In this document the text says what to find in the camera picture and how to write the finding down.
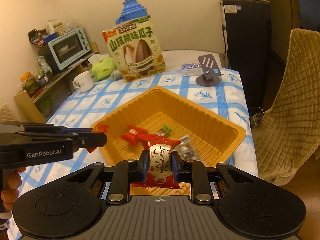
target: wooden floor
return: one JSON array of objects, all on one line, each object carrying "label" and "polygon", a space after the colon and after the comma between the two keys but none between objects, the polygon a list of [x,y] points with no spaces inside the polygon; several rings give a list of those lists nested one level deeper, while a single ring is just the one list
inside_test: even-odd
[{"label": "wooden floor", "polygon": [[296,194],[306,205],[307,217],[299,236],[302,240],[320,240],[320,159],[311,156],[282,188]]}]

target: yellow plastic tray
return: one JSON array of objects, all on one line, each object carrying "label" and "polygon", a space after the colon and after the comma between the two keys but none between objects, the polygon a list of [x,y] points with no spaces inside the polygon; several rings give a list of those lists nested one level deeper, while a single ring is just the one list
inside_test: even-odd
[{"label": "yellow plastic tray", "polygon": [[[133,147],[120,137],[129,130],[129,124],[156,133],[164,124],[173,130],[170,139],[189,135],[206,166],[215,167],[226,161],[244,139],[245,130],[218,114],[179,96],[163,87],[155,86],[118,107],[95,122],[108,124],[108,142],[100,148],[107,164],[138,159],[141,145]],[[134,195],[187,195],[190,185],[181,183],[181,189],[130,188]]]}]

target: white mug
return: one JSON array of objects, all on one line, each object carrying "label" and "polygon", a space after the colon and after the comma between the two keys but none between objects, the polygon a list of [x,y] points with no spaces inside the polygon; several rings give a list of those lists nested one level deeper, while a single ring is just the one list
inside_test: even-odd
[{"label": "white mug", "polygon": [[81,92],[87,92],[93,87],[93,80],[88,71],[77,75],[72,82],[75,88],[79,88]]}]

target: orange jar lid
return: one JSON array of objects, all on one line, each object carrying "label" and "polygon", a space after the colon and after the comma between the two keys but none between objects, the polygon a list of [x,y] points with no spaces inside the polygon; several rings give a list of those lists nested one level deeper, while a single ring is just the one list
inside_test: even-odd
[{"label": "orange jar lid", "polygon": [[24,73],[22,75],[22,77],[20,78],[20,81],[22,82],[22,81],[26,80],[30,76],[31,76],[30,72]]}]

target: door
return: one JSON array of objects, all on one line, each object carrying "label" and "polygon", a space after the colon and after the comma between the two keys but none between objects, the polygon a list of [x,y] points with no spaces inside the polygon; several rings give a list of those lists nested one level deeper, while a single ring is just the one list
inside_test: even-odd
[{"label": "door", "polygon": [[268,0],[271,4],[272,50],[287,61],[290,32],[300,28],[299,0]]}]

